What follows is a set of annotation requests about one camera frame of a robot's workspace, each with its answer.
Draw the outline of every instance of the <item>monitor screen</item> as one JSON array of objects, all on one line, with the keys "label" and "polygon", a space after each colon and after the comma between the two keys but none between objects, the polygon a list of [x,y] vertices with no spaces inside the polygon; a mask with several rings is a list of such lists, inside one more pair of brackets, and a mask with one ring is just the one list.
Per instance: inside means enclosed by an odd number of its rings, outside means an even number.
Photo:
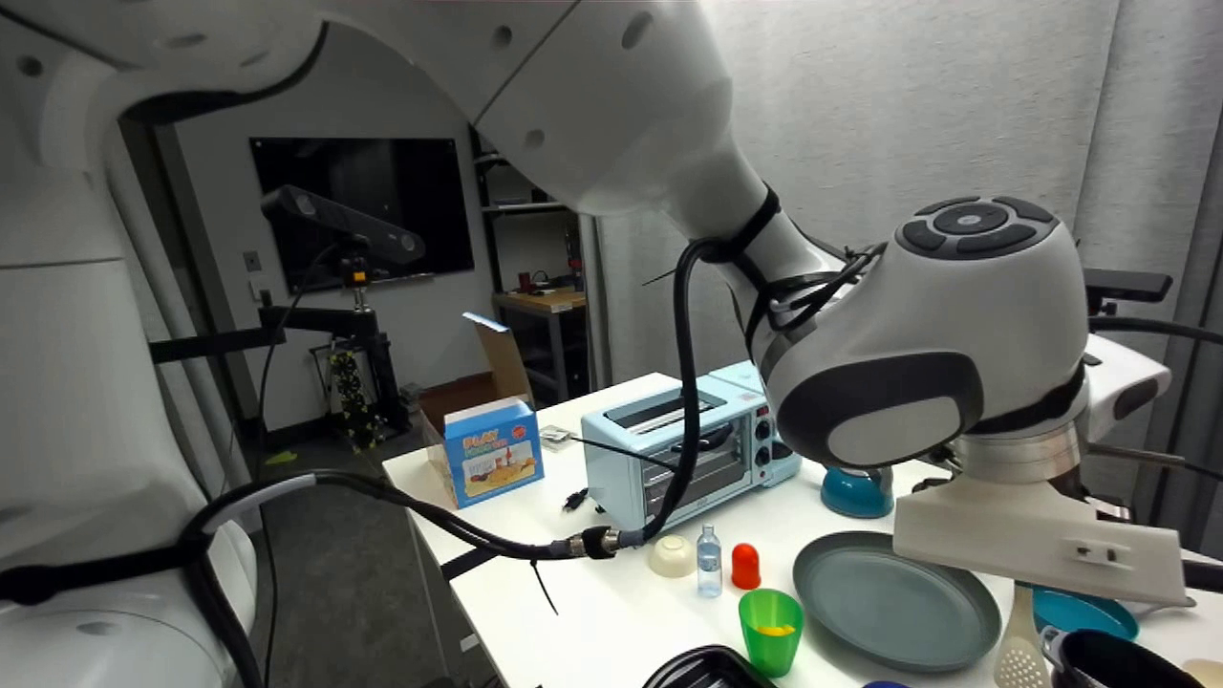
[{"label": "monitor screen", "polygon": [[[424,245],[413,264],[375,264],[378,279],[470,271],[459,149],[451,138],[252,138],[264,199],[302,187],[355,214],[382,218]],[[344,275],[325,260],[329,233],[287,214],[264,214],[287,290],[336,290]]]}]

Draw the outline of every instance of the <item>black stand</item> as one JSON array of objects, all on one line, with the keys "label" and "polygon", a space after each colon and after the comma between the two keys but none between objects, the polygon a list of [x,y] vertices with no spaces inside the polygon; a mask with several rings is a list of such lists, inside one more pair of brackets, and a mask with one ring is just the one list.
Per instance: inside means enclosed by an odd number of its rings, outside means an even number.
[{"label": "black stand", "polygon": [[390,432],[409,432],[409,413],[397,398],[397,378],[390,363],[390,340],[378,329],[375,313],[352,313],[352,310],[287,310],[287,306],[264,306],[260,329],[237,329],[218,336],[183,336],[183,340],[153,340],[153,363],[176,363],[176,359],[199,359],[199,355],[229,355],[245,348],[271,348],[283,344],[287,329],[310,329],[329,336],[348,336],[371,367],[378,417],[386,417]]}]

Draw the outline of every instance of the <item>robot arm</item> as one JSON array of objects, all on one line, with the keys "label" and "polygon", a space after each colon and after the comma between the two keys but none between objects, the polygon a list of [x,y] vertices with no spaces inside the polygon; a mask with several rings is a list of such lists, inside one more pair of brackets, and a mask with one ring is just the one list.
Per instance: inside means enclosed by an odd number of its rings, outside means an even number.
[{"label": "robot arm", "polygon": [[325,11],[417,46],[413,61],[462,115],[577,210],[657,203],[688,241],[722,248],[757,222],[722,271],[738,310],[764,313],[749,344],[783,440],[848,466],[952,443],[967,466],[959,485],[902,501],[902,554],[1185,604],[1173,531],[1101,527],[1047,485],[1078,462],[1089,401],[1082,264],[1055,214],[1020,199],[925,206],[829,298],[814,275],[841,260],[768,210],[692,0]]},{"label": "robot arm", "polygon": [[[577,210],[657,203],[688,241],[722,245],[768,210],[764,180],[730,138],[734,84],[696,0],[0,8],[4,38],[15,34],[0,54],[23,65],[0,80],[15,103],[0,111],[0,275],[23,279],[23,290],[4,294],[54,298],[46,313],[61,321],[46,321],[46,333],[96,359],[57,386],[8,386],[38,409],[57,409],[57,424],[0,420],[23,447],[4,459],[0,512],[19,520],[0,527],[19,539],[0,543],[0,570],[153,547],[199,508],[172,455],[157,378],[138,355],[138,306],[92,180],[99,122],[126,103],[268,88],[306,61],[321,23],[348,23],[420,65],[516,168]],[[841,271],[841,260],[818,252],[780,210],[761,214],[761,233],[722,271],[741,313],[764,313],[753,359],[791,447],[826,462],[883,466],[952,440],[967,459],[959,489],[898,508],[902,554],[1181,604],[1173,535],[1101,531],[1085,512],[1047,497],[1043,478],[1078,459],[1085,306],[1066,226],[1028,214],[1005,199],[921,210],[818,317],[795,317],[795,306],[803,313],[803,298],[822,287],[810,275]],[[31,336],[34,352],[42,329],[27,329],[23,310],[11,298],[0,321]],[[92,462],[80,462],[80,440],[69,440],[99,424],[96,398],[126,405],[96,432],[107,443],[88,440]],[[994,531],[975,527],[982,543],[952,539],[963,524],[986,520]],[[1036,547],[1040,558],[1024,562],[1013,543]]]}]

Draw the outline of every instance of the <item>desk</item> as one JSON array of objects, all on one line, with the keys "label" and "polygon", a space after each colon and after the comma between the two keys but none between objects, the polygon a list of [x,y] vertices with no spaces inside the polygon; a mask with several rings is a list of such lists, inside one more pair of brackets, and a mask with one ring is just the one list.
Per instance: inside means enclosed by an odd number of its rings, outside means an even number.
[{"label": "desk", "polygon": [[[539,428],[581,432],[581,417],[592,409],[619,405],[638,394],[673,390],[665,375],[646,375],[600,394],[573,398],[566,405],[543,409]],[[428,466],[428,451],[413,451],[386,462],[397,489],[413,497],[447,501],[440,474]],[[547,478],[504,493],[497,501],[474,505],[462,516],[512,539],[547,543],[554,535],[573,535],[596,524],[592,505],[562,512],[573,489],[585,489],[585,459],[577,443],[543,455]],[[936,474],[933,466],[898,466],[894,485],[910,493],[913,482]],[[768,493],[753,493],[711,512],[699,524],[715,524],[722,547],[749,539],[761,550],[761,573],[768,589],[791,592],[795,554],[829,531],[887,531],[887,520],[841,520],[818,501],[822,466],[806,462],[795,482]],[[699,524],[676,527],[676,535],[696,539]],[[466,543],[443,535],[440,527],[417,520],[436,562],[466,554]],[[657,577],[642,550],[623,550],[612,562],[554,562],[539,566],[558,615],[547,608],[531,566],[524,562],[485,562],[459,581],[451,581],[459,604],[478,627],[485,650],[493,654],[501,677],[512,688],[634,688],[661,661],[703,642],[726,642],[741,650],[738,634],[738,592],[726,589],[719,600],[696,596],[696,577]],[[982,577],[994,592],[1001,619],[1009,615],[1009,581]],[[1158,612],[1143,619],[1143,642],[1169,661],[1219,657],[1223,638],[1223,596],[1192,592],[1196,612]],[[994,657],[978,661],[955,677],[898,677],[906,684],[933,688],[982,688],[994,684]],[[787,688],[860,688],[879,677],[875,665],[837,654],[833,646],[803,634],[795,673],[780,684]]]}]

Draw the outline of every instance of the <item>floor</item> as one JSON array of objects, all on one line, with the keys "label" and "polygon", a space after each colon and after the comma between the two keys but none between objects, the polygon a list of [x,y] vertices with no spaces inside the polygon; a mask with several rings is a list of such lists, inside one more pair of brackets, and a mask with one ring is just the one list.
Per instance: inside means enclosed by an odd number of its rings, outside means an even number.
[{"label": "floor", "polygon": [[[268,451],[252,451],[252,466],[264,478],[306,466],[382,478],[382,459],[420,443],[424,436],[401,436],[352,455],[336,436],[310,436],[290,443],[298,455],[290,466],[268,466]],[[260,550],[275,558],[275,596],[264,577],[256,623],[264,654],[275,600],[271,688],[504,684],[401,508],[340,489],[294,493],[264,508]]]}]

